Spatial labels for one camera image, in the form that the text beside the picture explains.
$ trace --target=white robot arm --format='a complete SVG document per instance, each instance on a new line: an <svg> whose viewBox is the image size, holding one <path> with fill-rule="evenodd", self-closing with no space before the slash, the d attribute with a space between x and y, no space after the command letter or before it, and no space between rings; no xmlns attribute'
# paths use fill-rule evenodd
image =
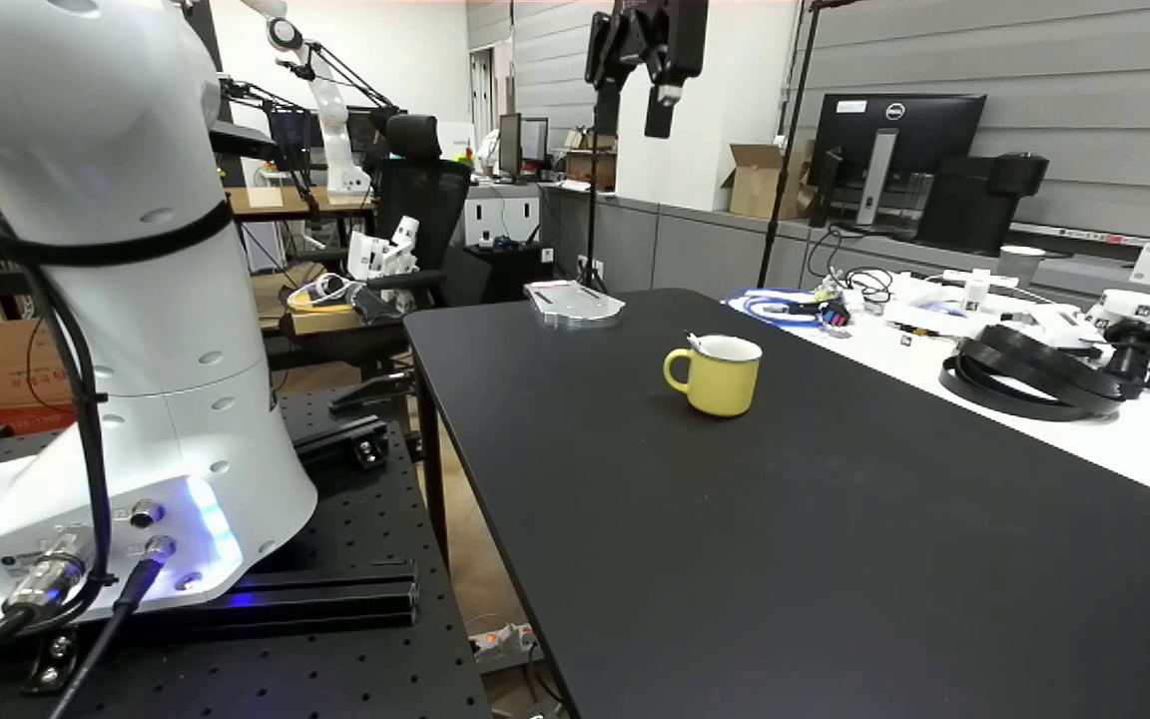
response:
<svg viewBox="0 0 1150 719"><path fill-rule="evenodd" d="M310 88L326 154L326 193L330 196L371 193L371 174L353 154L346 104L322 49L304 40L304 31L286 19L286 0L244 0L244 3L266 19L266 44L277 53L296 56L296 63L284 61L284 69L293 69Z"/></svg>
<svg viewBox="0 0 1150 719"><path fill-rule="evenodd" d="M273 407L213 96L217 69L173 0L0 0L0 209L92 346L108 575L177 545L144 610L225 597L314 511ZM65 430L0 490L0 614L60 539L92 563L79 449Z"/></svg>

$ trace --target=floor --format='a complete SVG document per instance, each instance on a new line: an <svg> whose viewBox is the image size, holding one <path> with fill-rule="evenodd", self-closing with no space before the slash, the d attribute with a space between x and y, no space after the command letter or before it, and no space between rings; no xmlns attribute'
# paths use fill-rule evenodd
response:
<svg viewBox="0 0 1150 719"><path fill-rule="evenodd" d="M318 365L318 369L296 369L277 373L273 385L284 387L284 394L306 394L326 387L353 387L359 381L346 365ZM473 485L465 474L465 465L442 435L442 490L446 490L446 539L453 539L453 585L458 601L465 627L473 634L495 632L505 623L526 623L518 597L505 570L501 549L486 531L486 518L473 494ZM495 674L486 682L495 698L495 716L531 716L535 704L543 704L543 680L511 670Z"/></svg>

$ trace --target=mug handle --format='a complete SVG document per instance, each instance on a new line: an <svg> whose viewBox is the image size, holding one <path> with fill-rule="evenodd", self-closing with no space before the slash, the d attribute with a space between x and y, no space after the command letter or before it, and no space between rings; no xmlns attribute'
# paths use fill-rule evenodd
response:
<svg viewBox="0 0 1150 719"><path fill-rule="evenodd" d="M674 369L678 361L694 361L694 352L688 352L688 346L667 352L667 357L663 357L663 385L688 394L690 385L678 385L678 381L670 374L670 369Z"/></svg>

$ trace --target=yellow mug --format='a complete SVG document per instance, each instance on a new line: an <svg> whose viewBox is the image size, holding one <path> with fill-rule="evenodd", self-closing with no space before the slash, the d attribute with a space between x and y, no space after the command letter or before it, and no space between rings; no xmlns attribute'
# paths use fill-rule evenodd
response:
<svg viewBox="0 0 1150 719"><path fill-rule="evenodd" d="M761 346L740 336L690 336L690 346L663 357L663 381L703 414L741 414L760 393Z"/></svg>

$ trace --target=chair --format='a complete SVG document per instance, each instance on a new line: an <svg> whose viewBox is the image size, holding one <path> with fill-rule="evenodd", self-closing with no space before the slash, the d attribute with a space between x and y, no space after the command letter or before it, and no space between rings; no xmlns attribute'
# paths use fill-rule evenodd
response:
<svg viewBox="0 0 1150 719"><path fill-rule="evenodd" d="M405 214L418 218L417 261L418 273L371 281L366 286L405 286L417 306L442 306L442 265L453 234L465 214L473 170L442 160L382 160L375 170L375 234L393 234ZM406 332L399 314L375 314L375 325L335 336L304 336L296 352L310 361L342 361L362 373L362 387L335 401L341 414L379 410L410 387L410 373L393 373L394 357L406 352Z"/></svg>

